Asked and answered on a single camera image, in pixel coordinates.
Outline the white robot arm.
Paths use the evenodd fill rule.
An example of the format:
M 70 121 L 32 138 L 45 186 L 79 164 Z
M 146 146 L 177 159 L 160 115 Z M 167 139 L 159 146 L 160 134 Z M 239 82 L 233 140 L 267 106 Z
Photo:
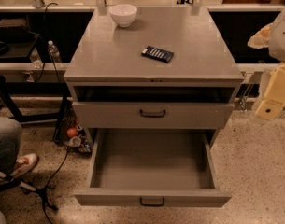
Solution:
M 253 49 L 268 48 L 269 55 L 280 61 L 280 65 L 270 72 L 261 102 L 254 112 L 257 120 L 269 121 L 276 118 L 285 107 L 285 8 L 273 22 L 249 39 L 248 46 Z

